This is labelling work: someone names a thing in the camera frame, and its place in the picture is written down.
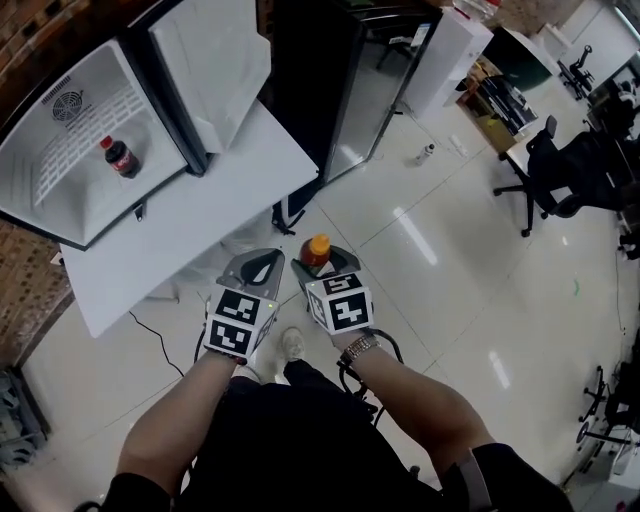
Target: office desk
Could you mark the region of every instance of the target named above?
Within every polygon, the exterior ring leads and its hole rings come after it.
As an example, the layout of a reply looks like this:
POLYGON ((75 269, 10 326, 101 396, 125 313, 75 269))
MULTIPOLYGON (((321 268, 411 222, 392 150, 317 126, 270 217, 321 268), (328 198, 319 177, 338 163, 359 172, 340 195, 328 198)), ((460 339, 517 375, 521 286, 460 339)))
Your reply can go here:
POLYGON ((538 132, 544 129, 550 115, 558 121, 558 129, 554 137, 554 143, 558 149, 569 144, 576 135, 588 130, 589 127, 584 123, 588 113, 587 103, 576 101, 560 78, 551 77, 543 84, 523 94, 531 108, 538 114, 538 119, 528 127, 529 135, 501 157, 508 159, 511 165, 526 172, 529 163, 527 144, 538 132))

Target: shoe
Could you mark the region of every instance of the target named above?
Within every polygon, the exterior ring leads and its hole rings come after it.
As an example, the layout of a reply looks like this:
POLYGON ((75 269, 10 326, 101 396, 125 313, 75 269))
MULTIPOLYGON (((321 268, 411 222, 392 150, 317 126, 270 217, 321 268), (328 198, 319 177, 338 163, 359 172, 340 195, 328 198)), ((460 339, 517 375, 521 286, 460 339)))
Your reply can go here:
POLYGON ((304 359, 304 337, 297 327, 289 327, 280 339, 285 362, 304 359))

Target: glossy floor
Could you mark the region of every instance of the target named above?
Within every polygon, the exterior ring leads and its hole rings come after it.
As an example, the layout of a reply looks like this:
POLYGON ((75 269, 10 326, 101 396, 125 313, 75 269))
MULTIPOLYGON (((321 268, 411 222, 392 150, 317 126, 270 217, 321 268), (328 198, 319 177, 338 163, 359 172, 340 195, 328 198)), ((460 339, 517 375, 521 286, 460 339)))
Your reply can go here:
MULTIPOLYGON (((496 439, 559 480, 575 454, 584 385, 598 364, 613 368, 635 332, 637 265, 617 259, 615 219, 601 210, 569 220, 537 216, 532 236, 521 238, 523 197, 491 192, 509 183, 511 170, 457 107, 425 129, 396 116, 373 160, 319 194, 296 237, 274 236, 272 245, 291 257, 325 232, 355 251, 376 322, 408 364, 460 391, 496 439), (435 154, 415 167, 411 158, 431 142, 435 154)), ((300 327, 308 360, 336 379, 337 353, 288 273, 273 336, 300 327)), ((164 335, 186 371, 203 304, 195 287, 181 294, 179 305, 144 302, 134 311, 164 335)), ((176 381, 158 339, 132 318, 93 340, 75 305, 25 374, 53 435, 11 479, 28 509, 47 511, 100 499, 131 425, 176 381)), ((381 430, 407 466, 421 467, 421 479, 435 480, 426 454, 388 416, 381 430)))

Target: person's arm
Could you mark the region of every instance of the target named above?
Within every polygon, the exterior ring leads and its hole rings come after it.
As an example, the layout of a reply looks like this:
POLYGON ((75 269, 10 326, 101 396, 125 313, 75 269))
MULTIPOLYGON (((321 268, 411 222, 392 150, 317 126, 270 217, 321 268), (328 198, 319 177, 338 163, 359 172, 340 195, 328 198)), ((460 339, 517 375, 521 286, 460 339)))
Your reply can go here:
POLYGON ((184 378, 133 426, 122 448, 117 474, 140 475, 169 496, 204 442, 213 413, 236 363, 207 352, 184 378))
MULTIPOLYGON (((362 336, 334 336, 340 351, 362 336)), ((494 443, 484 422, 462 395, 414 372, 381 348, 360 355, 352 368, 376 395, 398 426, 431 457, 440 477, 470 449, 494 443)))

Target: wristwatch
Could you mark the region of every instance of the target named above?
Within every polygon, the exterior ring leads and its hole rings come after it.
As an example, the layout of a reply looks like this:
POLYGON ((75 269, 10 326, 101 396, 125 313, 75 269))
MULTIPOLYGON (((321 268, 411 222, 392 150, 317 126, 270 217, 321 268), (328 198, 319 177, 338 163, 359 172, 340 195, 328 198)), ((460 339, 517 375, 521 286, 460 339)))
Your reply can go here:
POLYGON ((349 345, 340 356, 340 361, 348 368, 363 353, 373 347, 379 347, 380 342, 371 334, 363 334, 349 345))

